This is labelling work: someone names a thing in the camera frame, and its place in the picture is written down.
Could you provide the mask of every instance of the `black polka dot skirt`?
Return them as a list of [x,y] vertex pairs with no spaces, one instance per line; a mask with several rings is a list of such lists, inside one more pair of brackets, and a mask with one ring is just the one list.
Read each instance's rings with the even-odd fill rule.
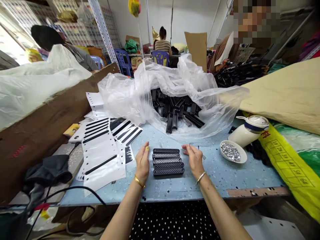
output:
[[129,240],[220,239],[204,200],[140,203]]

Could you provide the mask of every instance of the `striped shirt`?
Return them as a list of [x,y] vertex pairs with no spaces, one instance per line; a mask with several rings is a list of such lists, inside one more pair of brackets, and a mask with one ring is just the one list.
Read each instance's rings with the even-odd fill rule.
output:
[[158,40],[154,46],[154,50],[169,52],[171,49],[170,43],[166,40]]

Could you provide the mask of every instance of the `gold bracelet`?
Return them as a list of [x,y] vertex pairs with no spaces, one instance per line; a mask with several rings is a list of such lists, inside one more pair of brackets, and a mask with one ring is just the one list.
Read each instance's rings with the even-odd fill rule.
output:
[[142,187],[142,188],[145,188],[146,185],[142,185],[142,183],[139,181],[139,179],[137,178],[136,175],[134,175],[134,180]]
[[204,171],[201,176],[199,177],[198,181],[197,181],[197,184],[200,182],[200,180],[203,178],[203,176],[206,174],[206,171]]

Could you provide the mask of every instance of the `speckled table surface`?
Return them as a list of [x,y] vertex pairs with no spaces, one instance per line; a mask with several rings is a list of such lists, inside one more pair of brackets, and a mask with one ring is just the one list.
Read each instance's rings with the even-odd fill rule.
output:
[[[233,126],[240,122],[235,119]],[[141,145],[150,142],[150,155],[153,148],[178,148],[181,143],[167,137],[151,125],[143,125],[143,132],[132,143],[134,155],[137,154]],[[208,176],[216,186],[223,198],[231,197],[257,197],[265,195],[289,195],[286,184],[282,181],[274,168],[267,167],[260,160],[253,158],[248,153],[248,160],[244,164],[235,164],[225,160],[220,153],[220,142],[228,137],[228,129],[225,129],[215,136],[194,142],[196,147],[203,152],[203,166]],[[156,201],[179,201],[203,199],[200,188],[192,176],[189,159],[180,151],[182,161],[185,164],[185,172],[176,178],[155,179],[150,163],[150,174],[144,189],[142,202]],[[135,173],[135,161],[127,164],[127,177],[108,184],[97,191],[97,194],[107,204],[118,204],[123,199]],[[82,186],[83,182],[74,180],[71,186]],[[70,205],[94,205],[100,204],[94,195],[84,197],[82,189],[72,189],[66,192],[60,201],[61,206]]]

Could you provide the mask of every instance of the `forearm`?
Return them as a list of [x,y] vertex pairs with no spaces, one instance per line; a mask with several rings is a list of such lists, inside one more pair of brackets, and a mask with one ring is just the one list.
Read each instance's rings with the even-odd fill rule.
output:
[[201,179],[199,185],[221,239],[251,239],[206,174]]
[[102,234],[101,240],[127,240],[129,238],[141,194],[142,187],[133,180],[116,213]]

